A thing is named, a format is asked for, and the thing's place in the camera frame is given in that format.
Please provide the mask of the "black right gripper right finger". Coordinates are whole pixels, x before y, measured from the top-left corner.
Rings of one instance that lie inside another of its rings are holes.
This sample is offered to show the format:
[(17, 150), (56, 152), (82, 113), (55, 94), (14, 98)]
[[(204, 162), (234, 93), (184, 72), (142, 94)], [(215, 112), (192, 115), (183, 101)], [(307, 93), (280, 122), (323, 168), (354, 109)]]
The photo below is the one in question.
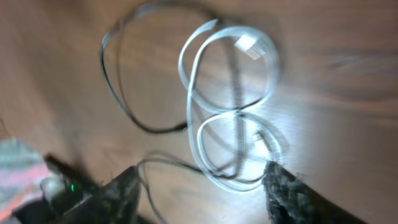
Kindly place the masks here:
[(264, 174), (262, 184), (271, 224), (365, 224), (276, 162), (268, 162)]

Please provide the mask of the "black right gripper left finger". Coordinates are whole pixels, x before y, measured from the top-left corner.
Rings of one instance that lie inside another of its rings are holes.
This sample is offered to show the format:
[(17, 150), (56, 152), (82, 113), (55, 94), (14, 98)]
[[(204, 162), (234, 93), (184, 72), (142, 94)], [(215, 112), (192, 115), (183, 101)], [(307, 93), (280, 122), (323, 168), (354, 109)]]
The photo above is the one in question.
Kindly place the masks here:
[(58, 224), (133, 224), (138, 219), (141, 194), (134, 166), (128, 167), (115, 179), (79, 206), (53, 221)]

